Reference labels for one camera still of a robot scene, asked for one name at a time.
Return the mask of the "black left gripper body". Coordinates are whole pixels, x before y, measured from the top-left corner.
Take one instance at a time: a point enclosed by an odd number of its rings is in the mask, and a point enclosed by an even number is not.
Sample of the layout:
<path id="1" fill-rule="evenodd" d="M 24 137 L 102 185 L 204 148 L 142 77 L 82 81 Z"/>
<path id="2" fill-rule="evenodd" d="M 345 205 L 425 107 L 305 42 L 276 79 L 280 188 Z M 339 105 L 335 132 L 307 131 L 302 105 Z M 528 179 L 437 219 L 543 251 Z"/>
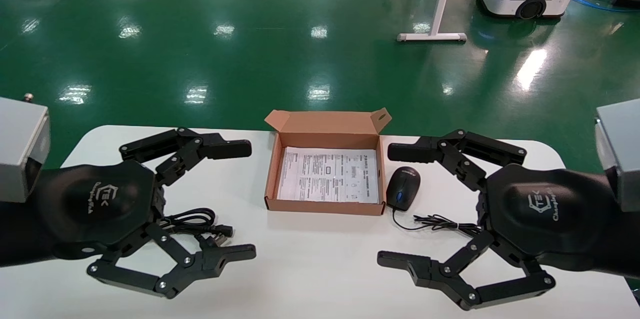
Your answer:
<path id="1" fill-rule="evenodd" d="M 62 260 L 132 255 L 163 218 L 163 188 L 151 169 L 133 160 L 48 169 L 38 178 L 38 215 Z"/>

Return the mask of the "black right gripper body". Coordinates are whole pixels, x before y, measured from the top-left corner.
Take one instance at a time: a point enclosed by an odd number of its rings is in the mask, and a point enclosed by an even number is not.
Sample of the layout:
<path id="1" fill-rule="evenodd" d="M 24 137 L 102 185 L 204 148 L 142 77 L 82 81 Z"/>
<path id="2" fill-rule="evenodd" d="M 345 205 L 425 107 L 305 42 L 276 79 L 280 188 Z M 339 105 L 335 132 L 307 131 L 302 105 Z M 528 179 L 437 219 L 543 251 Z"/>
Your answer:
<path id="1" fill-rule="evenodd" d="M 597 270 L 595 250 L 616 211 L 602 174 L 516 164 L 487 178 L 477 204 L 478 224 L 508 264 L 537 261 L 573 272 Z"/>

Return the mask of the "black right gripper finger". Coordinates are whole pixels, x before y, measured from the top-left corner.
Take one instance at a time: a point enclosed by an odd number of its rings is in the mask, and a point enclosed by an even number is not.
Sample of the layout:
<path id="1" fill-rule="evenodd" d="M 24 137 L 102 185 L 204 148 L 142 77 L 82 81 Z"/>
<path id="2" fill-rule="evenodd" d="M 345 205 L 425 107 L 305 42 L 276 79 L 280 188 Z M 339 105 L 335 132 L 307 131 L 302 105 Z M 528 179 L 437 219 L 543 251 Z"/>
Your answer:
<path id="1" fill-rule="evenodd" d="M 527 151 L 519 146 L 457 129 L 445 136 L 420 136 L 415 143 L 391 143 L 387 157 L 408 163 L 439 163 L 471 191 L 486 190 L 486 171 L 471 157 L 504 167 L 521 166 Z"/>
<path id="2" fill-rule="evenodd" d="M 555 279 L 536 260 L 519 263 L 524 277 L 472 287 L 462 278 L 462 271 L 495 243 L 492 233 L 482 231 L 445 262 L 428 256 L 379 251 L 377 264 L 407 271 L 416 287 L 441 291 L 466 312 L 538 297 L 555 287 Z"/>

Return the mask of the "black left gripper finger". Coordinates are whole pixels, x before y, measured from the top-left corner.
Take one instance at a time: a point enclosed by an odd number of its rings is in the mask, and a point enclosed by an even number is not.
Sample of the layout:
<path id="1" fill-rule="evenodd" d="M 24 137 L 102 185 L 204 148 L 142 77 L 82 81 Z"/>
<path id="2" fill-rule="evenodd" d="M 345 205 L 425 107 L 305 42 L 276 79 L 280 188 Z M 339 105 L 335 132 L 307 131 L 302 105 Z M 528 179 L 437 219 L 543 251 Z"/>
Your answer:
<path id="1" fill-rule="evenodd" d="M 199 241 L 200 250 L 191 254 L 156 223 L 143 231 L 146 240 L 155 242 L 176 265 L 163 276 L 117 266 L 122 254 L 108 252 L 87 267 L 87 275 L 99 282 L 147 294 L 173 299 L 195 281 L 218 278 L 226 264 L 252 260 L 257 256 L 253 244 L 219 246 L 214 241 Z"/>
<path id="2" fill-rule="evenodd" d="M 126 143 L 119 149 L 122 160 L 140 164 L 169 155 L 155 169 L 159 186 L 170 186 L 204 159 L 246 158 L 252 154 L 249 140 L 226 140 L 219 133 L 201 134 L 179 127 Z"/>

